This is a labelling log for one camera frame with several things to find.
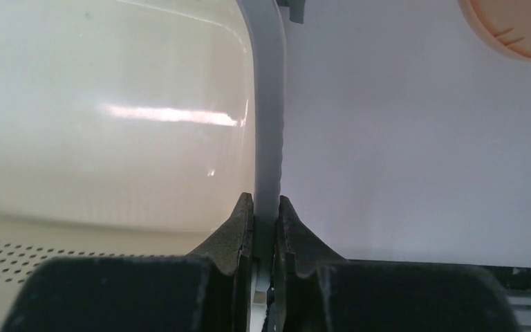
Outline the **orange plastic bucket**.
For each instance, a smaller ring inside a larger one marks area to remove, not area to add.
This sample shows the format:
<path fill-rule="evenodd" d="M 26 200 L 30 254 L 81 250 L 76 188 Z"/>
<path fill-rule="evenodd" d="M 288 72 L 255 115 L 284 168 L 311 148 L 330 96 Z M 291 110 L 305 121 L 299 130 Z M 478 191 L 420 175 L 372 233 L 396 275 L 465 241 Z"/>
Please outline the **orange plastic bucket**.
<path fill-rule="evenodd" d="M 531 0 L 463 0 L 458 5 L 484 44 L 504 56 L 531 61 Z"/>

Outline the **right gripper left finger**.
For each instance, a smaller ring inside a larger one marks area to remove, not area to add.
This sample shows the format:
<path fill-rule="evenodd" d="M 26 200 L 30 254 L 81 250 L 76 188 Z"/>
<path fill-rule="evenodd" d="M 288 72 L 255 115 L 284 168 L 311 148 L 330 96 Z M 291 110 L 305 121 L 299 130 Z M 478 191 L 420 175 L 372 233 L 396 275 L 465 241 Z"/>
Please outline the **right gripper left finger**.
<path fill-rule="evenodd" d="M 183 256 L 56 258 L 22 286 L 3 331 L 247 331 L 253 200 Z"/>

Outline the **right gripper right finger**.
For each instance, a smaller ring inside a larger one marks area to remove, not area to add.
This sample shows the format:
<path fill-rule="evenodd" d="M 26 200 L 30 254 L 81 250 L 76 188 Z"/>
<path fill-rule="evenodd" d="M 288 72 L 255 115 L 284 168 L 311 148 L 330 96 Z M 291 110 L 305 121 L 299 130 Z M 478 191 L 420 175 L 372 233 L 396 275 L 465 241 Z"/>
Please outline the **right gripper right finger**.
<path fill-rule="evenodd" d="M 518 331 L 487 271 L 351 263 L 282 196 L 274 303 L 279 331 Z"/>

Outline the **grey plastic storage bin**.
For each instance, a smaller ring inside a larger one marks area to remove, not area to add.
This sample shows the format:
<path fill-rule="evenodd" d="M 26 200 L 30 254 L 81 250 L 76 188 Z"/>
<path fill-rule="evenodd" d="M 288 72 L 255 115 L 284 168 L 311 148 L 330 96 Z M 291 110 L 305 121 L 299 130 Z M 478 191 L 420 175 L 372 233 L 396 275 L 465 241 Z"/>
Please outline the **grey plastic storage bin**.
<path fill-rule="evenodd" d="M 286 96 L 286 34 L 276 1 L 240 1 L 254 70 L 254 254 L 271 269 L 279 215 Z"/>

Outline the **cream perforated plastic basket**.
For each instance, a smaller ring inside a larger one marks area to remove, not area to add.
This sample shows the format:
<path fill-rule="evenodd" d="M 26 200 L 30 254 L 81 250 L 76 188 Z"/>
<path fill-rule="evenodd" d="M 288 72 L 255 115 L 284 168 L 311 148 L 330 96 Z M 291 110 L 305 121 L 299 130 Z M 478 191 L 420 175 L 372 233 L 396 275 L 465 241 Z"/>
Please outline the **cream perforated plastic basket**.
<path fill-rule="evenodd" d="M 185 254 L 253 189 L 236 1 L 0 1 L 0 328 L 41 263 Z"/>

